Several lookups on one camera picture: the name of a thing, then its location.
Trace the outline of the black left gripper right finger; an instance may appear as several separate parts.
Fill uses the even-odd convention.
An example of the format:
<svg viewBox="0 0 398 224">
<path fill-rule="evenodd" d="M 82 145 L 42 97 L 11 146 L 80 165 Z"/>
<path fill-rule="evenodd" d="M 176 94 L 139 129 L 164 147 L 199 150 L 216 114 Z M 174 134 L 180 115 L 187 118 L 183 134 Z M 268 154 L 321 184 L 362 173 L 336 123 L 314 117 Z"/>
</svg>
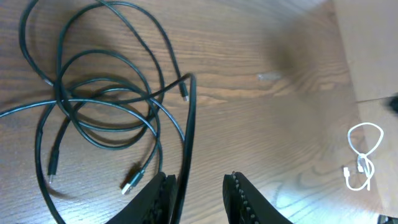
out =
<svg viewBox="0 0 398 224">
<path fill-rule="evenodd" d="M 229 224 L 292 224 L 241 172 L 224 175 L 223 201 Z"/>
</svg>

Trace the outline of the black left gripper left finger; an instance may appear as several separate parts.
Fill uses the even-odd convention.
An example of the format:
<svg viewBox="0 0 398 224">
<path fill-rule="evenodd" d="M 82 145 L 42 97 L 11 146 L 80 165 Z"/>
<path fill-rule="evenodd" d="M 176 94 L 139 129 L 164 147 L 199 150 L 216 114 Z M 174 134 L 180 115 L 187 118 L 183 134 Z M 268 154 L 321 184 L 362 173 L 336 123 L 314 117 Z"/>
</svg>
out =
<svg viewBox="0 0 398 224">
<path fill-rule="evenodd" d="M 175 175 L 159 172 L 106 224 L 169 224 L 177 194 Z"/>
</svg>

